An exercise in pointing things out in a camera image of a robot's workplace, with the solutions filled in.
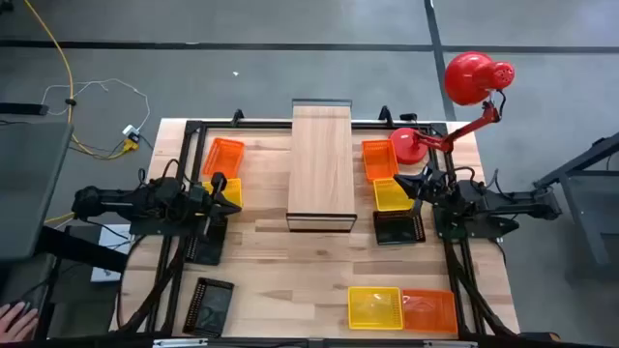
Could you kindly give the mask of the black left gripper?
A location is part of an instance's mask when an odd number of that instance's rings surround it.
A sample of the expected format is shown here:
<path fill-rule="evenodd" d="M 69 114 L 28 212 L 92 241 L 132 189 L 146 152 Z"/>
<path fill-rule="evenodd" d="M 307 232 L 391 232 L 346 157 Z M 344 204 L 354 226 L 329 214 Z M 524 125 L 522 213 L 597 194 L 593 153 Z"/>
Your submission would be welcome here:
<path fill-rule="evenodd" d="M 208 193 L 205 188 L 201 188 L 197 207 L 194 214 L 202 214 L 204 219 L 204 229 L 199 234 L 199 239 L 204 242 L 209 241 L 208 233 L 211 227 L 221 225 L 224 217 L 239 213 L 241 207 L 229 201 L 224 195 L 223 190 L 226 186 L 226 178 L 221 172 L 215 172 L 211 178 L 212 191 Z"/>

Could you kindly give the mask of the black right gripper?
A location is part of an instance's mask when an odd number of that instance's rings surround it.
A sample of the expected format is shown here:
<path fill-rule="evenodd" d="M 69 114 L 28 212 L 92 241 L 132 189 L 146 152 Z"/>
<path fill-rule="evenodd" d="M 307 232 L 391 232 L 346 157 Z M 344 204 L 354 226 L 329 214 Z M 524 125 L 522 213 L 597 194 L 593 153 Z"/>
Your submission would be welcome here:
<path fill-rule="evenodd" d="M 418 215 L 425 202 L 437 203 L 451 193 L 455 171 L 425 166 L 420 174 L 396 174 L 394 180 L 410 199 L 414 199 L 413 213 Z"/>

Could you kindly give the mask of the yellow plastic basket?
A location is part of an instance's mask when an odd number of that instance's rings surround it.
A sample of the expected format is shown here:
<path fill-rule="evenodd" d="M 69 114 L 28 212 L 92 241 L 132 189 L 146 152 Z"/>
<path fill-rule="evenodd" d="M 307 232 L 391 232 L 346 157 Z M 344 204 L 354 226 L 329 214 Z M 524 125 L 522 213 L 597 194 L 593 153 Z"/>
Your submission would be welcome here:
<path fill-rule="evenodd" d="M 403 329 L 401 291 L 397 287 L 351 286 L 347 303 L 351 330 Z"/>
<path fill-rule="evenodd" d="M 222 197 L 229 203 L 234 204 L 240 208 L 243 208 L 243 197 L 242 197 L 242 183 L 241 179 L 225 179 L 226 183 L 224 189 L 221 191 Z M 223 183 L 222 180 L 216 180 L 217 187 L 219 184 Z M 206 189 L 209 195 L 212 195 L 214 190 L 214 186 L 211 181 L 203 182 L 202 186 Z M 217 204 L 221 204 L 221 200 L 215 195 L 215 202 Z"/>
<path fill-rule="evenodd" d="M 403 188 L 392 178 L 373 181 L 374 198 L 379 212 L 410 210 L 414 200 L 409 198 Z"/>

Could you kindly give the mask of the orange plastic basket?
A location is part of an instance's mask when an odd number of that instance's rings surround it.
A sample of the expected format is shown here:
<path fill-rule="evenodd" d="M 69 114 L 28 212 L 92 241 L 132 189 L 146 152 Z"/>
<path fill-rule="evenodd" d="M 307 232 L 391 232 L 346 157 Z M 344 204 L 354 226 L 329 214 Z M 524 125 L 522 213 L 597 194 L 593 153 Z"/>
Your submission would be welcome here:
<path fill-rule="evenodd" d="M 216 137 L 204 161 L 202 175 L 212 177 L 216 172 L 220 172 L 227 179 L 237 178 L 244 151 L 243 142 Z"/>
<path fill-rule="evenodd" d="M 362 154 L 369 183 L 398 174 L 398 161 L 391 139 L 363 140 Z"/>
<path fill-rule="evenodd" d="M 403 327 L 412 332 L 457 334 L 455 296 L 451 291 L 404 289 Z"/>

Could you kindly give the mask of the black plastic basket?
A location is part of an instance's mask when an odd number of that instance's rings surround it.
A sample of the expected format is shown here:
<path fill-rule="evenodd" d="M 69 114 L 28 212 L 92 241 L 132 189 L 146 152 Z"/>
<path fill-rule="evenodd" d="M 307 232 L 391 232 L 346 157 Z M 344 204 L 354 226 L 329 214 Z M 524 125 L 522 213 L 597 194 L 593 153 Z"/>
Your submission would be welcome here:
<path fill-rule="evenodd" d="M 209 226 L 206 226 L 205 221 L 200 221 L 195 234 L 189 239 L 186 261 L 197 265 L 218 266 L 221 262 L 227 224 L 226 217 L 211 222 Z"/>
<path fill-rule="evenodd" d="M 372 214 L 376 242 L 380 246 L 407 245 L 426 241 L 423 220 L 412 210 L 374 212 Z"/>
<path fill-rule="evenodd" d="M 235 285 L 200 277 L 183 326 L 184 334 L 218 338 L 221 336 Z"/>

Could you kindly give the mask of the white paper sheet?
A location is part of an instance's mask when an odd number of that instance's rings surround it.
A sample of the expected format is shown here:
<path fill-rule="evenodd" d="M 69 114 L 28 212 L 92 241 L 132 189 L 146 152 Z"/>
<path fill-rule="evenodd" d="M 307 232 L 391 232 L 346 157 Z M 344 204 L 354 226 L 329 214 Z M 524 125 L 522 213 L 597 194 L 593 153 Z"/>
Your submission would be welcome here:
<path fill-rule="evenodd" d="M 133 241 L 130 227 L 129 224 L 107 224 L 101 230 L 99 245 L 127 254 Z M 93 283 L 118 281 L 120 276 L 119 272 L 94 268 L 91 272 L 90 281 Z"/>

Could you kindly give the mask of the red desk lamp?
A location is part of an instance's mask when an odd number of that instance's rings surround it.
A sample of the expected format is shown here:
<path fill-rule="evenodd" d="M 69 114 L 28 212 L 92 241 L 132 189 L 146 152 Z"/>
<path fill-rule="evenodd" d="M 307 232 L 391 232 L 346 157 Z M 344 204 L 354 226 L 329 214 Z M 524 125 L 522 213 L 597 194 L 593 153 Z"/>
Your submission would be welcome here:
<path fill-rule="evenodd" d="M 461 137 L 486 125 L 498 123 L 502 119 L 506 101 L 504 89 L 512 84 L 515 77 L 516 70 L 507 61 L 495 61 L 477 51 L 457 55 L 445 70 L 446 94 L 458 105 L 480 103 L 483 109 L 482 115 L 477 120 L 442 137 L 411 128 L 395 130 L 390 139 L 398 163 L 415 164 L 425 157 L 429 149 L 451 153 L 455 142 Z"/>

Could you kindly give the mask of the black slanted beam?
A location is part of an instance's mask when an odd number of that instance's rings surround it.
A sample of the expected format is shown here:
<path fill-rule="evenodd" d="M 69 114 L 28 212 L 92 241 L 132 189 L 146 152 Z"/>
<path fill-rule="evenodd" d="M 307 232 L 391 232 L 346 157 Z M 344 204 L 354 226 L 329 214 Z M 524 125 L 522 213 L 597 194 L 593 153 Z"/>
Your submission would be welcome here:
<path fill-rule="evenodd" d="M 68 231 L 61 232 L 47 226 L 42 228 L 34 249 L 34 254 L 40 253 L 118 273 L 125 271 L 129 259 L 124 253 L 74 237 Z"/>

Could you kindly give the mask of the gray desk top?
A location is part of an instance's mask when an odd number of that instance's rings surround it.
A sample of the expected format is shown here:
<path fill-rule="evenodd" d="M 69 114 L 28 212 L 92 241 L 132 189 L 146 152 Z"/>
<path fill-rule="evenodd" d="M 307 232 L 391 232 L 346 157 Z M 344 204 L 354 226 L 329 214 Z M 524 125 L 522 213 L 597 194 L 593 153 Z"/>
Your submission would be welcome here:
<path fill-rule="evenodd" d="M 0 262 L 33 255 L 72 133 L 65 123 L 0 125 Z"/>

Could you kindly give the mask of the black flat bar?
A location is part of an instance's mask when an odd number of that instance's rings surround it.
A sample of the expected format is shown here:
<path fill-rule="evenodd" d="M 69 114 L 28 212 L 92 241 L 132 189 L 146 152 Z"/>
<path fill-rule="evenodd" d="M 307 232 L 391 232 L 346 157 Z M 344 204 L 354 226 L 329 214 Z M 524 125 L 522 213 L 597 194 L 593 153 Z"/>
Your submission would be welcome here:
<path fill-rule="evenodd" d="M 0 102 L 0 114 L 45 116 L 48 106 L 39 103 Z"/>

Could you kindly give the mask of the person's hand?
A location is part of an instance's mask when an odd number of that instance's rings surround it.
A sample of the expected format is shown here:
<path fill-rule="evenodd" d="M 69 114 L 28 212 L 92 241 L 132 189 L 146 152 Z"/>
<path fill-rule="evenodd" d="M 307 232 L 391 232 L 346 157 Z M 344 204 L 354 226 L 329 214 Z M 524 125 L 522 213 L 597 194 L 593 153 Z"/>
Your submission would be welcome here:
<path fill-rule="evenodd" d="M 28 340 L 39 322 L 36 308 L 26 310 L 25 302 L 0 306 L 0 343 Z"/>

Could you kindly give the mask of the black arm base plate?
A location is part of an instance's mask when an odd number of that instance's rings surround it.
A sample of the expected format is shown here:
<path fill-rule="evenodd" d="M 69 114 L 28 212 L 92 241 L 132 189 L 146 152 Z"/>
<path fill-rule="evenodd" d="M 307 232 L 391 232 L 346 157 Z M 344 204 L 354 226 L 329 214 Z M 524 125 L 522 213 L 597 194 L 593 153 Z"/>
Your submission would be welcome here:
<path fill-rule="evenodd" d="M 210 227 L 224 226 L 228 217 L 210 217 L 196 214 L 182 222 L 159 217 L 135 217 L 130 219 L 132 235 L 187 237 L 204 235 Z"/>
<path fill-rule="evenodd" d="M 461 217 L 440 207 L 434 207 L 432 213 L 435 231 L 443 239 L 497 239 L 519 228 L 517 221 L 506 217 L 485 214 Z"/>

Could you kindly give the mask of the black aluminium table frame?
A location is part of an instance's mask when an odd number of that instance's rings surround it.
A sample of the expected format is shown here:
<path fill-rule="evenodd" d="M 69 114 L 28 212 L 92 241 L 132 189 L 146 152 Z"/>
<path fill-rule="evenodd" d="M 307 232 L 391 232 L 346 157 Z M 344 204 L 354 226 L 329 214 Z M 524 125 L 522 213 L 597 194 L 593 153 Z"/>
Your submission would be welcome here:
<path fill-rule="evenodd" d="M 200 277 L 235 284 L 223 336 L 455 338 L 452 334 L 349 330 L 350 286 L 450 290 L 444 247 L 431 209 L 423 207 L 427 241 L 379 246 L 374 237 L 373 187 L 362 160 L 363 140 L 388 138 L 379 121 L 354 121 L 352 130 L 355 212 L 350 233 L 289 232 L 285 213 L 291 147 L 291 121 L 239 123 L 209 120 L 205 152 L 215 137 L 245 143 L 239 175 L 243 211 L 230 217 L 221 263 L 186 264 L 175 312 L 173 335 L 182 334 L 194 287 Z M 153 287 L 163 238 L 144 239 L 132 253 L 122 286 L 122 323 L 129 321 Z M 470 241 L 477 284 L 492 310 L 519 332 L 507 270 L 500 249 L 486 240 Z"/>

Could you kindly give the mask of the wooden shelf with black frame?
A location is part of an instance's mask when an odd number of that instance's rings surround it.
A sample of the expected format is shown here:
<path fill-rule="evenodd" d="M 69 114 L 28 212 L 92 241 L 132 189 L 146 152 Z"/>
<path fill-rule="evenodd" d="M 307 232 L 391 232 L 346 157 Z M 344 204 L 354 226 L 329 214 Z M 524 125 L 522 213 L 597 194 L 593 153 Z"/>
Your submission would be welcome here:
<path fill-rule="evenodd" d="M 286 211 L 289 230 L 348 233 L 357 219 L 351 103 L 295 100 Z"/>

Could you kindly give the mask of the dark gray metal table frame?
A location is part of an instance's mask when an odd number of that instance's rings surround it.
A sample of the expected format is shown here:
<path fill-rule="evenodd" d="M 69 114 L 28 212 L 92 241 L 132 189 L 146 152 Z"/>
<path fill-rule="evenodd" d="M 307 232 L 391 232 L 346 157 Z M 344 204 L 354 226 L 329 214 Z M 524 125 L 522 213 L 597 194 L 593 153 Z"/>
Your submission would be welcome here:
<path fill-rule="evenodd" d="M 619 237 L 619 170 L 590 170 L 619 154 L 619 132 L 593 143 L 534 183 L 536 188 L 559 184 L 575 225 L 584 234 L 593 259 L 600 267 L 611 265 L 604 238 Z"/>

